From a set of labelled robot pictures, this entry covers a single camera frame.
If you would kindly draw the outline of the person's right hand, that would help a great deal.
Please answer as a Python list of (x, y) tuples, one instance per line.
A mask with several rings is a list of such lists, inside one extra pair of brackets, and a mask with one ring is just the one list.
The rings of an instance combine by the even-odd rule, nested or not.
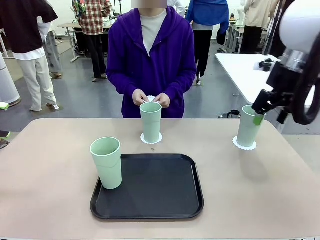
[(142, 104), (144, 103), (148, 103), (149, 102), (149, 99), (148, 97), (145, 95), (145, 93), (140, 90), (140, 89), (136, 89), (133, 94), (132, 94), (132, 100), (133, 100), (133, 103), (136, 105), (136, 106), (141, 106)]

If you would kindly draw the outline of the person's left hand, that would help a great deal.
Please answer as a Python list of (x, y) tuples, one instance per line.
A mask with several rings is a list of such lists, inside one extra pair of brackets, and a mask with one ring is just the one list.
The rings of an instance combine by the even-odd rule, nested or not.
[(159, 94), (157, 97), (156, 97), (156, 99), (155, 99), (155, 101), (157, 102), (157, 103), (159, 103), (163, 108), (168, 108), (169, 106), (170, 106), (170, 103), (171, 103), (171, 99), (170, 99), (170, 97), (167, 95), (167, 94), (165, 94), (165, 93), (161, 93), (161, 94)]

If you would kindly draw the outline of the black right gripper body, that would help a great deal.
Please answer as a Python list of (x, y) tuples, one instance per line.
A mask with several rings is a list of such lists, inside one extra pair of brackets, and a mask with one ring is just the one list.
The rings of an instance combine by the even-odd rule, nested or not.
[(266, 91), (267, 101), (305, 101), (309, 95), (309, 71), (303, 64), (303, 69), (291, 69), (276, 62), (267, 85), (272, 87)]

